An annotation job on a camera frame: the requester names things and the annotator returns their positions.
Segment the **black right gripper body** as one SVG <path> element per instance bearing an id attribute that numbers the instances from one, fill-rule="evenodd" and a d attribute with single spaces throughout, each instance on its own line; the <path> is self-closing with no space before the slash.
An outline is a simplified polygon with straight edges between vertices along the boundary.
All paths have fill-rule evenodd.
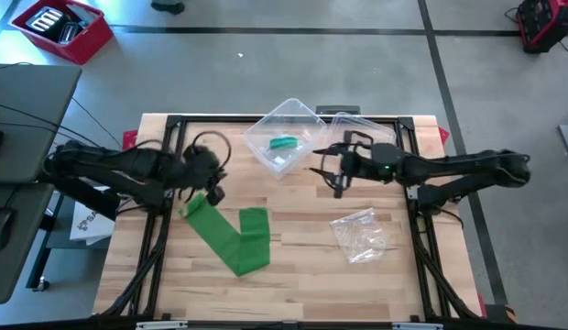
<path id="1" fill-rule="evenodd" d="M 353 178 L 374 182 L 389 183 L 394 179 L 399 164 L 405 158 L 405 152 L 388 143 L 376 143 L 371 146 L 341 143 L 337 147 L 341 157 L 339 173 L 334 177 L 334 197 L 341 198 L 343 192 L 351 186 Z"/>

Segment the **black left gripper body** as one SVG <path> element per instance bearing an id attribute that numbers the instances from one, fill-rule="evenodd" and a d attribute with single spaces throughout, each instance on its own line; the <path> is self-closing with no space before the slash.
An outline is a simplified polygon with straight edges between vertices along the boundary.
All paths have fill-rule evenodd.
<path id="1" fill-rule="evenodd" d="M 183 189 L 180 201 L 186 203 L 191 188 L 194 188 L 195 192 L 206 190 L 207 202 L 212 206 L 216 206 L 225 197 L 225 192 L 219 185 L 219 182 L 226 177 L 224 165 L 219 163 L 214 152 L 205 146 L 198 146 L 195 143 L 191 143 L 184 150 L 182 156 L 189 171 L 187 185 L 180 187 Z"/>

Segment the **clear plastic storage box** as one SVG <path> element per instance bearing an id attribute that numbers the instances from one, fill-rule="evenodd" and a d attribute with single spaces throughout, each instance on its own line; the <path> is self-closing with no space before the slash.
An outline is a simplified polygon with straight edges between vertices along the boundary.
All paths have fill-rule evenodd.
<path id="1" fill-rule="evenodd" d="M 265 115 L 244 134 L 246 145 L 268 171 L 277 179 L 295 169 L 317 147 L 326 132 L 325 122 L 297 98 L 289 98 Z M 280 135 L 298 137 L 303 142 L 300 155 L 285 166 L 275 167 L 264 156 L 271 138 Z"/>
<path id="2" fill-rule="evenodd" d="M 334 143 L 371 145 L 372 143 L 396 143 L 396 133 L 388 125 L 380 125 L 360 115 L 339 113 L 333 116 L 328 125 L 323 147 Z"/>

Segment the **teal bandage roll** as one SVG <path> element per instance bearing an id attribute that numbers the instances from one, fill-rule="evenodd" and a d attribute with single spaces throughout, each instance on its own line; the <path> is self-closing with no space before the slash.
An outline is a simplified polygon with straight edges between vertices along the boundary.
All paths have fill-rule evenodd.
<path id="1" fill-rule="evenodd" d="M 293 136 L 280 136 L 272 138 L 268 143 L 270 150 L 295 149 L 299 145 L 299 140 Z"/>

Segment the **light green bandage strip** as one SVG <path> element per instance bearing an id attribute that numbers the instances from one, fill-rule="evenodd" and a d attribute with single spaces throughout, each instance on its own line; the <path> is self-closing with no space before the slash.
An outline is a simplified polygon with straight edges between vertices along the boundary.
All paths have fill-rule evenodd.
<path id="1" fill-rule="evenodd" d="M 236 230 L 198 193 L 179 209 L 179 215 L 235 276 L 241 277 L 270 264 L 271 231 L 267 208 L 240 209 L 239 229 Z"/>

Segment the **white printed cardboard box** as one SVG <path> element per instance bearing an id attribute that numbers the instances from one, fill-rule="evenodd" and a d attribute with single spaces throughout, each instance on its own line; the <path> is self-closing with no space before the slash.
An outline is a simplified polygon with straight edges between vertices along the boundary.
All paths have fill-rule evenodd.
<path id="1" fill-rule="evenodd" d="M 80 202 L 74 203 L 70 241 L 84 241 L 87 246 L 110 237 L 115 228 L 115 221 Z"/>

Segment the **black desk leg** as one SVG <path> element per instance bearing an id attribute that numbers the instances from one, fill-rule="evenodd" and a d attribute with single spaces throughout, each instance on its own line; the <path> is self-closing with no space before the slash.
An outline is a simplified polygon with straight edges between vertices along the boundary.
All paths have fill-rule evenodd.
<path id="1" fill-rule="evenodd" d="M 43 219 L 39 228 L 45 232 L 44 238 L 41 241 L 38 255 L 34 261 L 32 270 L 27 279 L 26 288 L 31 289 L 33 292 L 43 292 L 47 290 L 50 283 L 45 280 L 43 275 L 44 269 L 47 265 L 51 248 L 48 247 L 51 232 L 56 228 L 60 218 L 60 210 L 65 197 L 61 194 L 58 195 L 56 204 L 53 209 L 46 209 Z"/>

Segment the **person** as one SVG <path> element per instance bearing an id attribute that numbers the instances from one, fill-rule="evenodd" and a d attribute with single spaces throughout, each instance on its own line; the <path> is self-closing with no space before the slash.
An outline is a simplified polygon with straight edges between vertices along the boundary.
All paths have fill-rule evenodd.
<path id="1" fill-rule="evenodd" d="M 159 12 L 179 15 L 185 10 L 183 0 L 151 0 L 150 6 Z"/>

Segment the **red plastic crate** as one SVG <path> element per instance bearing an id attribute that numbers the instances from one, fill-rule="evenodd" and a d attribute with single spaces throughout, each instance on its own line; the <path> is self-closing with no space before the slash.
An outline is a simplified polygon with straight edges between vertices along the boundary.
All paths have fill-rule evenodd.
<path id="1" fill-rule="evenodd" d="M 26 27 L 26 22 L 42 6 L 51 6 L 65 13 L 69 22 L 82 24 L 83 31 L 69 45 L 58 43 L 59 35 L 45 38 Z M 104 19 L 104 13 L 76 0 L 38 0 L 11 21 L 34 46 L 75 64 L 86 63 L 112 37 L 113 32 Z"/>

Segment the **grey desk top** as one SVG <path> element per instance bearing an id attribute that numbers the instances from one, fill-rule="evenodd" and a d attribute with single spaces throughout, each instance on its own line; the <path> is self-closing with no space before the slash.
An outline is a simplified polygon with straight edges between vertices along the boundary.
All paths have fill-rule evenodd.
<path id="1" fill-rule="evenodd" d="M 81 73 L 76 66 L 0 64 L 0 183 L 38 177 Z"/>
<path id="2" fill-rule="evenodd" d="M 16 210 L 9 242 L 0 250 L 0 304 L 13 294 L 52 193 L 45 183 L 0 186 L 0 207 Z"/>

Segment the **black computer mouse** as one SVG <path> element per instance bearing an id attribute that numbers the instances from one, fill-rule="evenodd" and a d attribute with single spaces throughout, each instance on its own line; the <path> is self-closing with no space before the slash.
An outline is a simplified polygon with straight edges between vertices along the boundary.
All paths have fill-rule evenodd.
<path id="1" fill-rule="evenodd" d="M 2 250 L 9 242 L 15 215 L 15 209 L 6 206 L 0 207 L 0 250 Z"/>

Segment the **small black silver device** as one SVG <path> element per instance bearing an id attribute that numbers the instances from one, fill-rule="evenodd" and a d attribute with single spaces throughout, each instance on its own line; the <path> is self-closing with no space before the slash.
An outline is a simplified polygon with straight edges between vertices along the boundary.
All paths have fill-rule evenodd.
<path id="1" fill-rule="evenodd" d="M 69 45 L 82 31 L 82 24 L 77 22 L 67 22 L 63 25 L 60 31 L 58 43 L 61 45 Z"/>

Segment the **red and black equipment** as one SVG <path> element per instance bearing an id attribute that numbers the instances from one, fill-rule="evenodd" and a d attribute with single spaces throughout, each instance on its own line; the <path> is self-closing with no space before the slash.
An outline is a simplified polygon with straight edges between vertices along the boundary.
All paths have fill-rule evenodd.
<path id="1" fill-rule="evenodd" d="M 523 51 L 546 53 L 568 35 L 568 0 L 523 0 L 516 19 Z"/>

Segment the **black white striped device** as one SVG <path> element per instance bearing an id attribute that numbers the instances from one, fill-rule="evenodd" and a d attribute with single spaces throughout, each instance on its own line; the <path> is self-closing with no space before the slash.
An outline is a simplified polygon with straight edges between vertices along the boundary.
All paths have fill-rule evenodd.
<path id="1" fill-rule="evenodd" d="M 69 22 L 67 14 L 51 6 L 42 6 L 26 22 L 26 27 L 45 38 L 60 34 L 63 26 Z"/>

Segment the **silver bracket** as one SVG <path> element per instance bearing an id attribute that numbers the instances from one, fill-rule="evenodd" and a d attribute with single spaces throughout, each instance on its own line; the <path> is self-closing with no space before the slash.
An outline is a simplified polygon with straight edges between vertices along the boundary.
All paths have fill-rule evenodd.
<path id="1" fill-rule="evenodd" d="M 391 326 L 392 330 L 444 330 L 442 324 L 417 323 L 417 322 L 396 322 Z"/>
<path id="2" fill-rule="evenodd" d="M 187 321 L 148 321 L 136 324 L 135 330 L 186 330 Z"/>

